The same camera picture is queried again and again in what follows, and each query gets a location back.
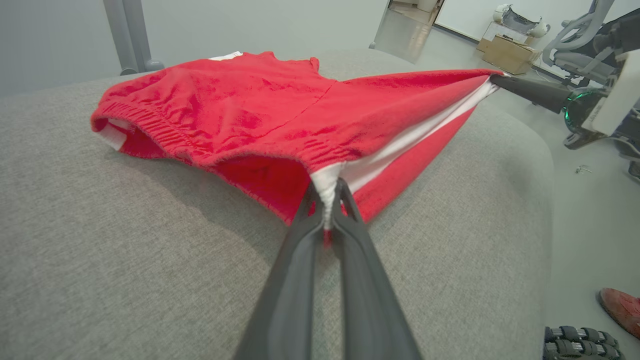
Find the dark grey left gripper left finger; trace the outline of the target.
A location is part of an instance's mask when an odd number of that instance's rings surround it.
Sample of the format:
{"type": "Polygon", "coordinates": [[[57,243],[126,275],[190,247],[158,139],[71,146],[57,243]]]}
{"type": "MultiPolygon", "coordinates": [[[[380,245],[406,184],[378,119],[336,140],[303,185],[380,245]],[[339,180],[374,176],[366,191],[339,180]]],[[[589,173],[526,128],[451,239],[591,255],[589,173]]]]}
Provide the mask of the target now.
{"type": "Polygon", "coordinates": [[[324,206],[310,183],[235,352],[237,360],[309,360],[324,206]]]}

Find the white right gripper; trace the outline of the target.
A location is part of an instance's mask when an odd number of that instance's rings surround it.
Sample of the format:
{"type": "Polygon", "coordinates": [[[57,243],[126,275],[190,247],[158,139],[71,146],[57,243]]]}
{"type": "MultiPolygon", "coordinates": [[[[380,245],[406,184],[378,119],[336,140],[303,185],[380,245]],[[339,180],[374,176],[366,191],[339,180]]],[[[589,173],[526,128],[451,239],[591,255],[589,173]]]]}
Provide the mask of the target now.
{"type": "Polygon", "coordinates": [[[639,150],[639,50],[617,55],[621,68],[609,86],[571,89],[559,83],[518,76],[491,75],[490,82],[555,114],[564,109],[570,135],[564,146],[578,150],[611,140],[639,150]]]}

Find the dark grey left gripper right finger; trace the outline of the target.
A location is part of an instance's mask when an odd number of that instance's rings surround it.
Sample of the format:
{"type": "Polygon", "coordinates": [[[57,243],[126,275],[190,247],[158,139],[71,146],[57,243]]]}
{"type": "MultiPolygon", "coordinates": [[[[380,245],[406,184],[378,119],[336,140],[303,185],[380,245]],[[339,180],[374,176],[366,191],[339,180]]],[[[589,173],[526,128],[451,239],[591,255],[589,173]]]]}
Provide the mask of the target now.
{"type": "Polygon", "coordinates": [[[343,357],[422,359],[393,285],[343,178],[338,179],[334,192],[333,248],[342,272],[343,357]]]}

